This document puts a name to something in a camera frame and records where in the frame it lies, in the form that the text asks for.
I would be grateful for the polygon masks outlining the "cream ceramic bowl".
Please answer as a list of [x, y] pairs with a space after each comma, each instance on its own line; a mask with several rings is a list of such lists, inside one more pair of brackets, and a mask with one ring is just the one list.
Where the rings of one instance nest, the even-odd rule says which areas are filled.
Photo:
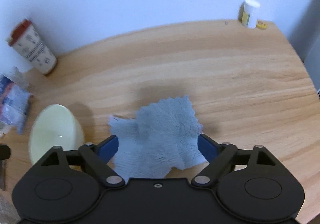
[[76, 150], [85, 143], [84, 132], [73, 113], [52, 104], [37, 116], [29, 136], [29, 157], [35, 164], [51, 147]]

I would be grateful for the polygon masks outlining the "blue white plastic package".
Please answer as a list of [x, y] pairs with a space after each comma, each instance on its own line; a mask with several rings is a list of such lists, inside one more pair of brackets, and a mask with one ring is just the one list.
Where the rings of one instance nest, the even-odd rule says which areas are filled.
[[33, 97], [27, 89], [28, 83], [16, 67], [1, 74], [1, 137], [12, 128], [23, 133]]

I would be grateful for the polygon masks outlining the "small yellow object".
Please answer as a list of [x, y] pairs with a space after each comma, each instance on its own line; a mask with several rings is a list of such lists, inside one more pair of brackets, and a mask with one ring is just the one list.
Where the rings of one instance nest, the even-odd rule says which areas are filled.
[[267, 29], [268, 24], [264, 21], [257, 21], [256, 27], [265, 30]]

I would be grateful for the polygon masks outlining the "white patterned cup brown lid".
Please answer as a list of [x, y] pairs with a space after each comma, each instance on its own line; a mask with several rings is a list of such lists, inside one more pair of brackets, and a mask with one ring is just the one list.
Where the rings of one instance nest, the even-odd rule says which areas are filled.
[[28, 19], [11, 31], [6, 42], [43, 75], [49, 74], [57, 64], [57, 58]]

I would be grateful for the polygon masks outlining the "white yellow small bottle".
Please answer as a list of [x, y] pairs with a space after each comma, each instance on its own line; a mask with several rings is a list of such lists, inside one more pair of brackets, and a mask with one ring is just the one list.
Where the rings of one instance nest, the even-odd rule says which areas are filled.
[[256, 27], [260, 7], [260, 2], [256, 0], [244, 1], [244, 8], [241, 18], [241, 23], [243, 26], [249, 29], [254, 29]]

